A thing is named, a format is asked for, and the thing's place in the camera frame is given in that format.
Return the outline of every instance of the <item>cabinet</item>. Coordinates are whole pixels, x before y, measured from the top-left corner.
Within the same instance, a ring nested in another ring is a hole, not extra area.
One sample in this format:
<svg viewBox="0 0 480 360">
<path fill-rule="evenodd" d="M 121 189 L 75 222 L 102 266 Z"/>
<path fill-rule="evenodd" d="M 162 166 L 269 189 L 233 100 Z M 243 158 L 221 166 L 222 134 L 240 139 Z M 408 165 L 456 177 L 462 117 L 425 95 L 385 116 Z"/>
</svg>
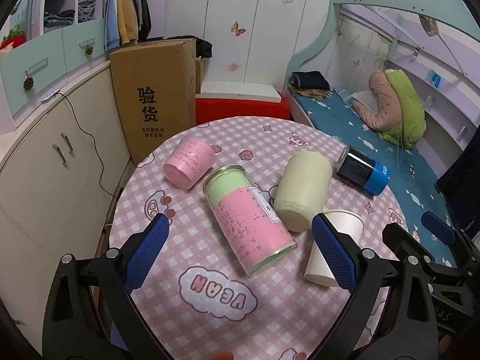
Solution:
<svg viewBox="0 0 480 360">
<path fill-rule="evenodd" d="M 67 72 L 61 45 L 62 31 L 52 31 L 0 58 L 3 90 L 12 115 Z M 23 89 L 26 73 L 34 79 L 33 88 L 29 91 Z"/>
<path fill-rule="evenodd" d="M 130 154 L 108 64 L 66 96 L 95 137 L 105 164 L 102 185 L 114 193 Z M 94 257 L 112 201 L 98 184 L 102 166 L 92 137 L 78 128 L 65 99 L 52 102 L 0 170 L 0 298 L 40 353 L 58 262 L 65 253 Z"/>
<path fill-rule="evenodd" d="M 72 157 L 60 136 L 66 131 L 71 144 L 85 152 L 70 134 L 69 119 L 60 102 L 21 142 L 0 175 L 3 212 L 57 260 L 65 253 L 93 257 L 103 225 L 92 198 L 94 180 L 82 178 L 81 168 L 88 160 L 80 153 Z"/>
<path fill-rule="evenodd" d="M 65 66 L 70 72 L 78 66 L 102 55 L 105 52 L 103 19 L 62 28 Z M 87 55 L 85 50 L 93 47 L 93 54 Z"/>
</svg>

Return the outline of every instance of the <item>drawer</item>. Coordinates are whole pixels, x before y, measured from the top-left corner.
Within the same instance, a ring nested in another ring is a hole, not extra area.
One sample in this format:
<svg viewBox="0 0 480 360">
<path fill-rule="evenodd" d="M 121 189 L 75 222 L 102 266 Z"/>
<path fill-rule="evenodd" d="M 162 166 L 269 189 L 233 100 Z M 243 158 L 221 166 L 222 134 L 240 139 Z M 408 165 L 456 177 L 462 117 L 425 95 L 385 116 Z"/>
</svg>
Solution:
<svg viewBox="0 0 480 360">
<path fill-rule="evenodd" d="M 105 52 L 103 19 L 87 21 L 62 29 L 63 51 L 67 71 L 98 57 Z M 85 50 L 93 47 L 93 54 L 87 55 Z"/>
<path fill-rule="evenodd" d="M 34 79 L 33 88 L 29 91 L 23 89 L 26 71 Z M 7 103 L 14 115 L 38 92 L 67 72 L 62 31 L 46 33 L 3 55 L 0 72 Z"/>
</svg>

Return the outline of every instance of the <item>red stool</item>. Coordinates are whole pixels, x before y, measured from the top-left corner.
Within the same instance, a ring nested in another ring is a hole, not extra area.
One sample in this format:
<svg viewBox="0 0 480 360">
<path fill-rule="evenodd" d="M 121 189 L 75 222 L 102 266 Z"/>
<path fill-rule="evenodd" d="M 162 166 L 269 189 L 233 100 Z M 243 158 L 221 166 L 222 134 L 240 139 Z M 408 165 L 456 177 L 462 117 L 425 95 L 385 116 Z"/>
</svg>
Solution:
<svg viewBox="0 0 480 360">
<path fill-rule="evenodd" d="M 284 99 L 280 103 L 257 100 L 196 99 L 197 125 L 233 116 L 269 116 L 290 119 Z"/>
</svg>

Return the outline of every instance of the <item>blue bed sheet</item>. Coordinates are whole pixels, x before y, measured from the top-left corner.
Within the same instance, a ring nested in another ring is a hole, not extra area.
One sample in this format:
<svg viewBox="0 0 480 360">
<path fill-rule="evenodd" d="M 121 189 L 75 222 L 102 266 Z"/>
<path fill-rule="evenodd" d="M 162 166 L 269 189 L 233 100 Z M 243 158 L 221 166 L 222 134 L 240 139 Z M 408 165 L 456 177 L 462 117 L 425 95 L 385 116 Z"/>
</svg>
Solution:
<svg viewBox="0 0 480 360">
<path fill-rule="evenodd" d="M 392 172 L 388 185 L 397 198 L 409 233 L 435 257 L 437 263 L 455 266 L 448 247 L 421 224 L 425 211 L 448 223 L 445 200 L 435 190 L 437 177 L 416 149 L 403 150 L 370 130 L 347 105 L 352 91 L 330 91 L 319 101 L 292 94 L 317 130 L 351 145 Z"/>
</svg>

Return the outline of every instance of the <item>round table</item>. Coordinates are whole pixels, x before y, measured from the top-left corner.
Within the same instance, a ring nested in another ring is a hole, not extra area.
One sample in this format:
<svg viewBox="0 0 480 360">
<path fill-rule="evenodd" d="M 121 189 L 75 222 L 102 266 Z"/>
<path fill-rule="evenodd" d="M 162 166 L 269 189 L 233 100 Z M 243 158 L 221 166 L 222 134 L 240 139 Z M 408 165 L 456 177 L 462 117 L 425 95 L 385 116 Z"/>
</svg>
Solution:
<svg viewBox="0 0 480 360">
<path fill-rule="evenodd" d="M 214 148 L 215 168 L 243 166 L 270 203 L 292 154 L 318 151 L 334 164 L 345 145 L 312 127 L 267 117 L 232 117 L 196 126 L 168 139 L 139 164 L 118 201 L 110 235 L 110 245 L 119 248 L 158 212 L 170 219 L 169 238 L 132 298 L 175 359 L 198 360 L 217 349 L 229 349 L 236 360 L 305 360 L 349 293 L 304 279 L 313 242 L 308 232 L 293 234 L 298 248 L 278 265 L 246 277 L 202 193 L 205 176 L 189 191 L 179 190 L 163 176 L 164 162 L 187 134 Z M 405 219 L 390 188 L 369 198 L 333 178 L 325 205 L 360 215 L 365 228 L 359 246 L 394 258 L 382 242 L 382 230 L 392 222 L 404 226 Z M 230 304 L 220 302 L 222 288 L 230 288 L 229 295 L 233 292 Z M 359 343 L 369 341 L 385 294 L 379 294 Z M 213 310 L 217 317 L 210 313 Z"/>
</svg>

